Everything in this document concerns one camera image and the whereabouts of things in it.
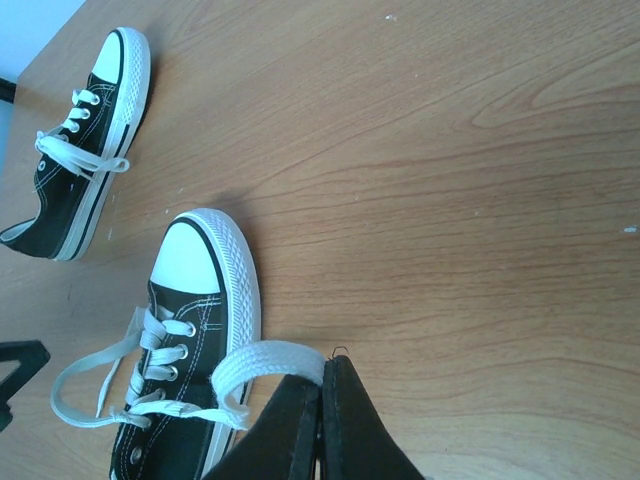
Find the black canvas sneaker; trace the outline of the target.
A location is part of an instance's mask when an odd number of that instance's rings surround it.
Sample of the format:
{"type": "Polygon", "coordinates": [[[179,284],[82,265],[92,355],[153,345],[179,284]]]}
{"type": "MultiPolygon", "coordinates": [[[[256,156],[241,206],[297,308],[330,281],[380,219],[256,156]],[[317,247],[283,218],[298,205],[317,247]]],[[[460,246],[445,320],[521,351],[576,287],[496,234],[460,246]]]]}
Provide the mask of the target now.
{"type": "Polygon", "coordinates": [[[65,120],[37,133],[39,210],[34,218],[3,230],[2,245],[54,261],[85,254],[115,176],[130,167],[126,154],[141,124],[150,83],[146,36],[131,27],[112,30],[85,87],[73,91],[65,120]]]}
{"type": "Polygon", "coordinates": [[[200,479],[230,450],[232,427],[179,418],[157,401],[218,406],[210,377],[233,350],[259,339],[260,294],[252,255],[229,215],[198,208],[165,232],[148,281],[142,349],[125,407],[145,406],[143,425],[123,424],[113,479],[200,479]]]}

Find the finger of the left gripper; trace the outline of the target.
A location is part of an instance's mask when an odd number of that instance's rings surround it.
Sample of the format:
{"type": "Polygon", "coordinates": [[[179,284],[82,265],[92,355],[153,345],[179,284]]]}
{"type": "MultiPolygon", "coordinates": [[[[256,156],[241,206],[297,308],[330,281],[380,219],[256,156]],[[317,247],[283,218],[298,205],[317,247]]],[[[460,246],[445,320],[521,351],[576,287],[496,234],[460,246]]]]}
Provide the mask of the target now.
{"type": "Polygon", "coordinates": [[[1,379],[0,432],[3,432],[13,420],[9,400],[48,363],[51,356],[39,340],[2,342],[0,354],[1,363],[17,363],[17,367],[1,379]]]}

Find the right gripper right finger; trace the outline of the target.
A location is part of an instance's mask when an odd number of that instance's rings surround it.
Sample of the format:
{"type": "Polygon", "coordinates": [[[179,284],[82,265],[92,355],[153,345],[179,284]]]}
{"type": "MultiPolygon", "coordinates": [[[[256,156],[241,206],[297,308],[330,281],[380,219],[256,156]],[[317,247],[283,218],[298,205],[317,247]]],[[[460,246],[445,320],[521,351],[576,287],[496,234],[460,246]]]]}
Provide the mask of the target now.
{"type": "Polygon", "coordinates": [[[352,361],[325,363],[322,385],[324,479],[421,479],[387,431],[352,361]]]}

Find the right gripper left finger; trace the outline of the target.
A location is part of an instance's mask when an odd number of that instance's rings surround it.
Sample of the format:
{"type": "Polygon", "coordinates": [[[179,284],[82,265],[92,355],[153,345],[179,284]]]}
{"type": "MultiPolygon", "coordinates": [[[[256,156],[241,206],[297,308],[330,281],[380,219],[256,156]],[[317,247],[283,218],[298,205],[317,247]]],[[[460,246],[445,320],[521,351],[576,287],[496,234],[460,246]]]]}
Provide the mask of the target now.
{"type": "Polygon", "coordinates": [[[242,440],[207,479],[310,479],[315,473],[320,387],[287,375],[242,440]]]}

